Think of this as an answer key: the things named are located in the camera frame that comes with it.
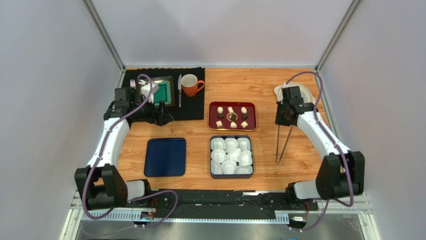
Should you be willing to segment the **metal serving tongs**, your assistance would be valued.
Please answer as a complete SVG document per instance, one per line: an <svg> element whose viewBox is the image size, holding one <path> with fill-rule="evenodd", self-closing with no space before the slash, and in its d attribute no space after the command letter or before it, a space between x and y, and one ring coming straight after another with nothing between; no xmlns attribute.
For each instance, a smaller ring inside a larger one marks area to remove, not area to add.
<svg viewBox="0 0 426 240"><path fill-rule="evenodd" d="M286 149L288 147L291 135L293 133L294 126L289 126L288 133L284 143L282 144L282 134L281 134L281 125L277 126L277 138L276 138L276 152L275 152L275 162L280 164L285 155Z"/></svg>

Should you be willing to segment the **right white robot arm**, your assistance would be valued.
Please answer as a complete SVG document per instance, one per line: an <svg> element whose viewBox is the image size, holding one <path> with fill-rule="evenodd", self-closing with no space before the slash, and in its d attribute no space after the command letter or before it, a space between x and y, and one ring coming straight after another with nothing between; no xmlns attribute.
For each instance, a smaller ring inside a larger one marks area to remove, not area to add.
<svg viewBox="0 0 426 240"><path fill-rule="evenodd" d="M338 200L364 192L365 157L345 146L323 121L312 102L277 103L275 123L302 130L321 158L317 176L312 180L290 183L288 189L299 200Z"/></svg>

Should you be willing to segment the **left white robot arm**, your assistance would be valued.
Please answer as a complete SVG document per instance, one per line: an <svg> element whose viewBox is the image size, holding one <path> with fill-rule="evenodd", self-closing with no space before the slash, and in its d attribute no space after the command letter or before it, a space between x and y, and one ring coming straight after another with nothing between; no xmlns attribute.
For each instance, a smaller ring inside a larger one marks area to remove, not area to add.
<svg viewBox="0 0 426 240"><path fill-rule="evenodd" d="M103 116L103 128L94 155L87 165L76 169L74 180L86 212L125 207L127 203L153 196L146 179L124 181L117 169L124 140L134 121L158 123L159 114L149 101L111 102Z"/></svg>

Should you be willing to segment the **white square chocolate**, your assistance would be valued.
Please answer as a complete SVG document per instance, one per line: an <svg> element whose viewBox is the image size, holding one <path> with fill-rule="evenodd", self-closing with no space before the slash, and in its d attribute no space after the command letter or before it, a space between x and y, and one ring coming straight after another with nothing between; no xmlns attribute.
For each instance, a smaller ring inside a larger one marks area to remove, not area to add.
<svg viewBox="0 0 426 240"><path fill-rule="evenodd" d="M248 127L248 123L247 123L246 121L243 121L243 122L241 123L241 127L242 127L243 129L247 128L247 127Z"/></svg>
<svg viewBox="0 0 426 240"><path fill-rule="evenodd" d="M222 128L222 127L223 127L223 123L222 123L222 121L218 120L218 121L216 122L216 127L217 127L217 128Z"/></svg>

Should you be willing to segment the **green square plate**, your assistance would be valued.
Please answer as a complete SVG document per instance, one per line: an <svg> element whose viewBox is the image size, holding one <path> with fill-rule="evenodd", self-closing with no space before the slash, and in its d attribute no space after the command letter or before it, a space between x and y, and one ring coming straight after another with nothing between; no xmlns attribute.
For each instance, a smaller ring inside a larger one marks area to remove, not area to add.
<svg viewBox="0 0 426 240"><path fill-rule="evenodd" d="M171 75L160 76L154 77L151 80L159 86L158 91L154 94L155 108L159 108L159 101L164 101L167 108L174 107L176 105L174 77Z"/></svg>

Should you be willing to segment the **black placemat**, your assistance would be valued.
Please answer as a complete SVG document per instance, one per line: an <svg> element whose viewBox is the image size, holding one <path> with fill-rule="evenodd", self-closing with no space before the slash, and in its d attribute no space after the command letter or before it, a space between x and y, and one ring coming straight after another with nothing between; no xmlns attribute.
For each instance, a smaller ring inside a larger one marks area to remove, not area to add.
<svg viewBox="0 0 426 240"><path fill-rule="evenodd" d="M205 69L196 68L141 68L136 70L126 70L122 87L129 87L130 80L136 80L140 74L148 75L152 80L154 78L172 76L174 81L174 101L175 106L168 106L166 109L173 116L175 121L189 121L204 119L204 100L205 90L200 90L194 97L188 97L184 92L181 93L181 107L179 107L179 76L188 74L195 75L199 80L205 78Z"/></svg>

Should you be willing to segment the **white round plate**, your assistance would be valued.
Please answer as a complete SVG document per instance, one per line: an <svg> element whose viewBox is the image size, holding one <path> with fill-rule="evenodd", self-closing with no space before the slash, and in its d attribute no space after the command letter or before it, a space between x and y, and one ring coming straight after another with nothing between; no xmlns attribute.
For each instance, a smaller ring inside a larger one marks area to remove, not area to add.
<svg viewBox="0 0 426 240"><path fill-rule="evenodd" d="M277 99L278 102L281 102L283 100L282 89L289 88L289 87L299 87L301 97L303 98L304 102L305 103L311 102L311 103L315 104L316 99L314 98L311 91L306 86L304 86L303 84L300 84L300 83L297 83L297 82L290 82L288 84L284 83L284 84L276 86L274 88L274 93L276 95L276 99Z"/></svg>

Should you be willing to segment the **table knife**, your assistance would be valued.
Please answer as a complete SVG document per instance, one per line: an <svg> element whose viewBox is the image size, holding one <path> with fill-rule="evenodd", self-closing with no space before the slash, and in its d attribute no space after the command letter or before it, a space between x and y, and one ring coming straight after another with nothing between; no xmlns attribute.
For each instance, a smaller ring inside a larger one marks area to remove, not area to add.
<svg viewBox="0 0 426 240"><path fill-rule="evenodd" d="M182 74L178 78L178 107L182 107Z"/></svg>

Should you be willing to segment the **navy box lid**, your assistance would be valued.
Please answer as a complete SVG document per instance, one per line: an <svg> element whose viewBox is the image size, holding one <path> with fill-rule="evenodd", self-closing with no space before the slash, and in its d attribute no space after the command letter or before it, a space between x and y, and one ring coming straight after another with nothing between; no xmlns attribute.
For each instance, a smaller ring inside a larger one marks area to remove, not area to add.
<svg viewBox="0 0 426 240"><path fill-rule="evenodd" d="M153 138L147 142L144 175L181 177L186 172L187 141L182 137Z"/></svg>

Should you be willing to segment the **orange mug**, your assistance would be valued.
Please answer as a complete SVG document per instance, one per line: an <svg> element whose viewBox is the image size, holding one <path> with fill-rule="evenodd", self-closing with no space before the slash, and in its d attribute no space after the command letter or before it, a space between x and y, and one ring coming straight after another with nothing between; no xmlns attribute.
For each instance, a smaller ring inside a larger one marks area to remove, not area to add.
<svg viewBox="0 0 426 240"><path fill-rule="evenodd" d="M195 97L205 87L205 81L194 74L186 74L181 78L182 90L187 97Z"/></svg>

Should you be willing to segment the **silver fork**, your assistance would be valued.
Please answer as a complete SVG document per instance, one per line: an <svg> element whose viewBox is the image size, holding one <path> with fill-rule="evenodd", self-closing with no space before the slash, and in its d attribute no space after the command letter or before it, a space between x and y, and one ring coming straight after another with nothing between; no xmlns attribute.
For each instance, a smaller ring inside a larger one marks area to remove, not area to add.
<svg viewBox="0 0 426 240"><path fill-rule="evenodd" d="M135 89L135 88L136 88L136 82L135 82L135 80L134 80L134 79L131 79L131 80L130 80L130 87L131 87L132 89Z"/></svg>

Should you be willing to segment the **red lacquer tray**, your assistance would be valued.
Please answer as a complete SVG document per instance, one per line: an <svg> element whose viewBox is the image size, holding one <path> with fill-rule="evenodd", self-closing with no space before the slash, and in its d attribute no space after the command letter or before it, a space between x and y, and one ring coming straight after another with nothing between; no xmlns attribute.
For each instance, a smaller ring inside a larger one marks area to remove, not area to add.
<svg viewBox="0 0 426 240"><path fill-rule="evenodd" d="M208 107L207 126L212 130L254 131L256 107L251 102L213 101Z"/></svg>

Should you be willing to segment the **navy box with paper cups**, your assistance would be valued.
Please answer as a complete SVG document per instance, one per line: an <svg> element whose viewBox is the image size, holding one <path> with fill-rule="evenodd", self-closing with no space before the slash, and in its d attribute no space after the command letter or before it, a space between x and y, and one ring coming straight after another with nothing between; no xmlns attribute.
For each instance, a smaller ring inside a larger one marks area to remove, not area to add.
<svg viewBox="0 0 426 240"><path fill-rule="evenodd" d="M213 179L249 179L255 155L248 135L214 135L209 140L210 176Z"/></svg>

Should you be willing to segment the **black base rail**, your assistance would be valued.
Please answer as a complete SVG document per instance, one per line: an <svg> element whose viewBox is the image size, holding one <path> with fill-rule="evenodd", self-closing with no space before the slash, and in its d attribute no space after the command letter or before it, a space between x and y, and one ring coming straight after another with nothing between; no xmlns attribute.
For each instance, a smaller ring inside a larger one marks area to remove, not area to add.
<svg viewBox="0 0 426 240"><path fill-rule="evenodd" d="M279 211L306 215L319 209L313 200L297 200L286 191L174 189L133 202L154 210L156 218L186 220L272 220Z"/></svg>

